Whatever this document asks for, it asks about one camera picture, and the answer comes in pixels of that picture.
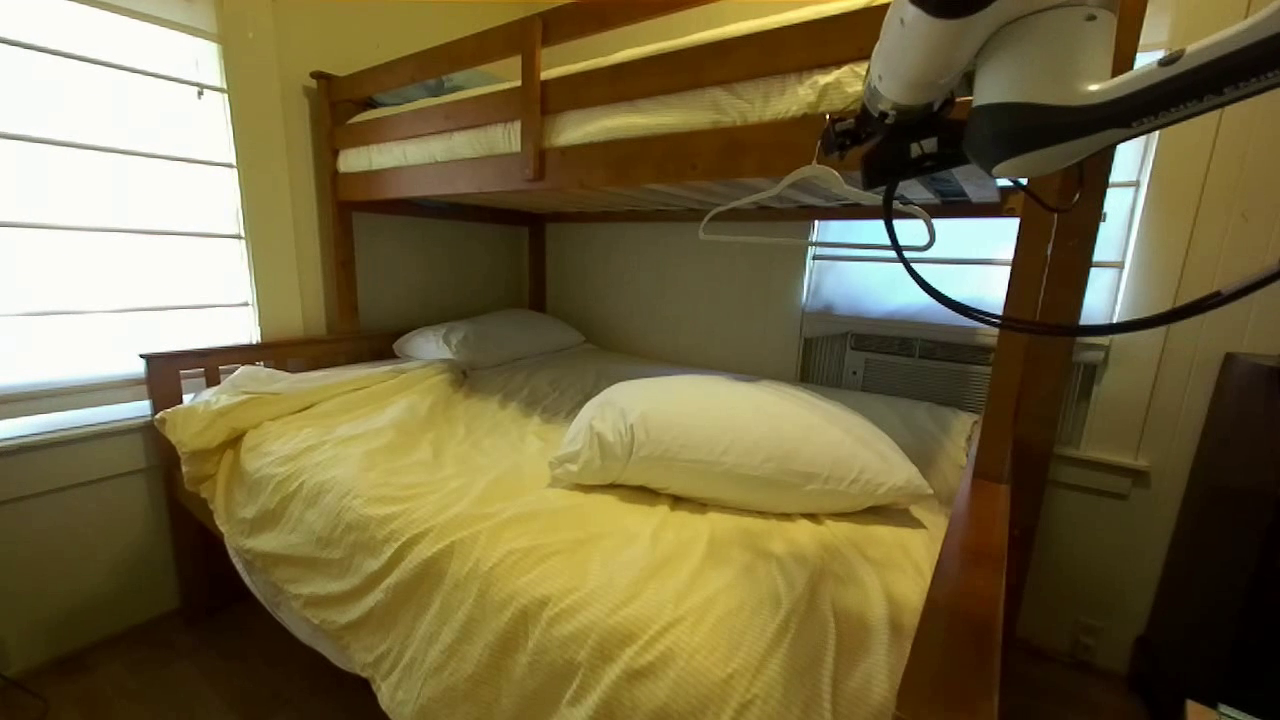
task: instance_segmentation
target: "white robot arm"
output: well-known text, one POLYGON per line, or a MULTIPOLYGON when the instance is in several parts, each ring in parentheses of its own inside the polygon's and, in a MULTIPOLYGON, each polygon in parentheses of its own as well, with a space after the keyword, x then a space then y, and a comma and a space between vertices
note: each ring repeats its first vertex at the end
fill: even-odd
POLYGON ((1094 0, 893 0, 857 123, 822 147, 869 151, 864 181, 952 163, 1043 175, 1126 135, 1280 89, 1280 5, 1110 75, 1116 15, 1094 0), (970 97, 963 123, 939 120, 970 97))

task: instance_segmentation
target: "yellow bedspread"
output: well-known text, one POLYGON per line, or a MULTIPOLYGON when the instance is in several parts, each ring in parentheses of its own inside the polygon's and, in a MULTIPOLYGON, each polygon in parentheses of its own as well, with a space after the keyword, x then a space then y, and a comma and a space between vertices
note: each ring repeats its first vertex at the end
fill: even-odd
POLYGON ((241 371, 160 414, 241 563, 404 720, 893 715, 944 507, 548 488, 591 382, 241 371))

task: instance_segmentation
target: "bed rail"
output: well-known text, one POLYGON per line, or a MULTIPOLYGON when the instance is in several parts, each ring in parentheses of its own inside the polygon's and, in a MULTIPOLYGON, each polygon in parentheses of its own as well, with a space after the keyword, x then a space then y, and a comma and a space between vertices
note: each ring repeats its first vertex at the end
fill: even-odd
MULTIPOLYGON (((150 410, 183 403, 183 397, 220 382, 243 364, 262 367, 333 367, 357 358, 392 356, 392 334, 350 334, 350 339, 279 339, 279 345, 227 345, 227 349, 178 349, 145 350, 150 410)), ((178 460, 172 443, 150 429, 150 448, 160 460, 160 480, 166 495, 166 539, 175 557, 178 609, 183 614, 208 614, 241 592, 241 574, 215 535, 208 502, 183 488, 178 460)))

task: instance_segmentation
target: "wooden bunk bed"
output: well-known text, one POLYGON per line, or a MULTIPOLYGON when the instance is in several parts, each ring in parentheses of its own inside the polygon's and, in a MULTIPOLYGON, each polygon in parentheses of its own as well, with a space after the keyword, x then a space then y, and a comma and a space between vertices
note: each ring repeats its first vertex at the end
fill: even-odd
MULTIPOLYGON (((789 117, 745 128, 691 128, 675 135, 622 135, 599 142, 545 142, 550 117, 622 103, 663 93, 695 93, 754 75, 813 72, 864 61, 877 42, 884 6, 846 6, 789 28, 730 37, 715 42, 675 47, 617 67, 545 75, 545 47, 596 32, 617 32, 709 0, 645 0, 645 5, 565 5, 524 15, 440 47, 422 47, 364 72, 325 75, 311 89, 314 188, 329 250, 329 339, 252 345, 210 350, 147 356, 150 403, 183 401, 183 379, 215 382, 236 364, 329 367, 388 356, 392 334, 361 334, 357 307, 357 210, 420 210, 529 228, 529 304, 545 307, 545 222, 560 220, 636 220, 636 215, 698 215, 728 188, 764 188, 804 163, 814 147, 822 117, 789 117), (454 103, 350 120, 381 93, 394 93, 446 72, 516 61, 516 82, 454 103), (443 163, 408 163, 374 173, 340 173, 340 151, 361 142, 404 142, 415 135, 469 133, 479 123, 516 123, 519 147, 443 163)), ((1116 61, 1133 61, 1142 0, 1123 0, 1116 61)), ((1091 231, 1101 222, 1101 188, 1109 155, 1083 168, 1037 181, 1037 193, 1069 210, 1039 203, 994 203, 963 210, 1020 210, 1020 250, 1006 312, 1030 321, 1071 321, 1083 295, 1091 231)), ((804 198, 759 215, 839 215, 843 208, 813 208, 804 198)), ((994 379, 985 410, 985 443, 976 474, 957 498, 947 539, 925 598, 900 682, 900 715, 998 715, 998 650, 1003 629, 1020 598, 1037 507, 1043 493, 1053 422, 1069 382, 1071 345, 998 334, 994 379)), ((175 480, 175 455, 164 448, 166 488, 175 495, 172 535, 183 604, 215 604, 227 563, 210 539, 208 513, 175 480)))

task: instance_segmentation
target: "bed sheet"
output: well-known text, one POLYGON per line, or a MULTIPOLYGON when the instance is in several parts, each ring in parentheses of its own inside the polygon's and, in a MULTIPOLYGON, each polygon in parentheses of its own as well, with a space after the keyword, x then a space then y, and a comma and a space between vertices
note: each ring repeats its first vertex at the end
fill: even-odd
MULTIPOLYGON (((661 56, 675 47, 695 47, 728 37, 753 37, 801 20, 818 20, 852 6, 869 6, 877 0, 826 0, 826 5, 804 5, 772 15, 753 15, 753 20, 730 20, 719 28, 695 28, 691 10, 675 15, 671 32, 675 41, 647 41, 647 42, 629 42, 619 37, 619 47, 609 56, 591 61, 573 61, 545 81, 573 75, 573 72, 591 72, 609 63, 629 63, 640 56, 661 56)), ((505 93, 516 89, 511 81, 453 93, 453 97, 433 97, 401 106, 374 106, 357 117, 374 120, 408 106, 433 106, 433 103, 453 103, 462 97, 485 97, 485 93, 505 93)), ((822 111, 852 111, 859 103, 864 89, 864 63, 843 63, 843 67, 818 67, 818 72, 789 72, 789 75, 764 75, 764 81, 745 81, 745 82, 724 82, 724 89, 695 89, 695 93, 671 93, 671 97, 647 97, 647 100, 629 100, 629 103, 599 103, 599 106, 579 106, 579 111, 560 111, 545 120, 545 147, 573 147, 573 142, 602 142, 602 138, 636 138, 636 135, 671 135, 671 133, 709 133, 709 128, 748 128, 748 123, 774 123, 774 120, 795 120, 795 117, 822 117, 822 111)), ((489 123, 489 128, 462 128, 462 133, 440 133, 440 135, 420 135, 420 138, 388 138, 388 142, 361 142, 342 147, 334 168, 340 173, 381 173, 381 168, 408 168, 408 163, 443 163, 443 159, 477 159, 477 155, 505 155, 519 151, 519 123, 489 123)))
POLYGON ((236 558, 388 715, 893 715, 944 502, 745 514, 548 488, 599 349, 287 375, 160 414, 236 558))

